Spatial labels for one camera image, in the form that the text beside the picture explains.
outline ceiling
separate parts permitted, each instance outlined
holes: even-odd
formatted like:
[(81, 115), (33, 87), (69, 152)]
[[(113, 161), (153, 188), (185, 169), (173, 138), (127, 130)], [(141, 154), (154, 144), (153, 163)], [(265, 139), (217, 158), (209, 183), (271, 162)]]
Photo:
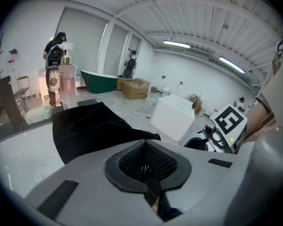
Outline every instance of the ceiling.
[[(157, 51), (179, 54), (239, 77), (258, 91), (270, 69), (283, 19), (262, 0), (76, 0), (109, 12), (145, 36)], [(179, 49), (172, 40), (191, 45)], [(219, 62), (223, 56), (242, 69)]]

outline black counter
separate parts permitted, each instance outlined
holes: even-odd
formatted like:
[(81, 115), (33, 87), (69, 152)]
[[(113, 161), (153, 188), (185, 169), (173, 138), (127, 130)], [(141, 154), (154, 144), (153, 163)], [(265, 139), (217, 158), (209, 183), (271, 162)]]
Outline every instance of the black counter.
[[(96, 103), (97, 103), (97, 101), (95, 99), (90, 99), (90, 100), (79, 101), (78, 105), (79, 106), (93, 105), (93, 104), (96, 104)], [(63, 110), (64, 109), (63, 109), (62, 106), (54, 107), (54, 108), (52, 108), (52, 114), (59, 113)], [(52, 117), (50, 117), (48, 120), (43, 120), (43, 121), (40, 121), (40, 122), (37, 122), (37, 123), (33, 123), (31, 125), (26, 124), (24, 127), (22, 127), (21, 129), (18, 129), (18, 130), (14, 129), (11, 122), (5, 123), (5, 124), (0, 126), (0, 142), (4, 141), (5, 139), (7, 139), (9, 137), (12, 137), (12, 136), (15, 136), (17, 134), (26, 132), (28, 130), (32, 130), (36, 127), (40, 127), (40, 126), (43, 126), (43, 125), (48, 124), (48, 123), (52, 123)]]

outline fluorescent light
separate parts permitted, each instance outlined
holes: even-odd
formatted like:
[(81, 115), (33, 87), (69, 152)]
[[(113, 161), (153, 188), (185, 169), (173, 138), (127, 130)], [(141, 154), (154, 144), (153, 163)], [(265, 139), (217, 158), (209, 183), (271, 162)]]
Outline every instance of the fluorescent light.
[(234, 65), (232, 62), (228, 61), (227, 59), (220, 57), (219, 58), (222, 62), (225, 62), (226, 64), (228, 64), (229, 66), (233, 67), (234, 69), (238, 70), (240, 73), (245, 73), (245, 71), (243, 69), (241, 69), (240, 67), (238, 67), (237, 65)]
[(164, 41), (164, 43), (168, 45), (183, 47), (183, 48), (190, 48), (188, 44), (184, 44), (184, 43), (176, 43), (176, 42), (171, 42), (171, 41)]

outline floor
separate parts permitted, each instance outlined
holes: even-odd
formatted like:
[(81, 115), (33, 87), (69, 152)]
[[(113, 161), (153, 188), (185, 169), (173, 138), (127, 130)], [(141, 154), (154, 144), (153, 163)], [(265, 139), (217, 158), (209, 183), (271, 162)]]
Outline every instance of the floor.
[[(96, 99), (98, 102), (104, 102), (104, 104), (112, 110), (115, 114), (123, 118), (129, 125), (131, 125), (135, 129), (145, 130), (151, 133), (158, 133), (161, 137), (161, 140), (167, 143), (171, 143), (174, 145), (178, 145), (180, 141), (175, 141), (168, 135), (164, 134), (162, 131), (157, 129), (156, 127), (150, 124), (150, 119), (147, 115), (151, 115), (154, 111), (155, 105), (158, 101), (160, 94), (157, 93), (149, 93), (146, 99), (135, 99), (129, 100), (127, 99), (121, 91), (112, 91), (108, 93), (102, 94), (92, 94), (88, 92), (86, 89), (80, 89), (77, 92), (78, 101), (88, 100), (88, 99)], [(49, 99), (42, 102), (41, 99), (36, 100), (33, 98), (32, 101), (29, 99), (30, 108), (37, 108), (44, 105), (49, 105)], [(19, 110), (21, 114), (24, 115), (25, 111), (22, 106), (19, 105)], [(3, 114), (0, 118), (0, 125), (8, 122), (9, 119), (7, 115)], [(185, 133), (188, 134), (190, 132), (199, 130), (202, 125), (207, 123), (209, 118), (201, 117), (199, 115), (195, 115), (195, 120), (188, 131)]]

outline white cube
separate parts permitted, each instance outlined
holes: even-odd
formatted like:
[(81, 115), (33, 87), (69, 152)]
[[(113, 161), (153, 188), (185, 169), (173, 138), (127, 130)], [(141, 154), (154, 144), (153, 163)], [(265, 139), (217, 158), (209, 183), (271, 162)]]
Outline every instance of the white cube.
[(161, 97), (155, 106), (150, 123), (179, 141), (195, 119), (192, 104), (179, 95)]

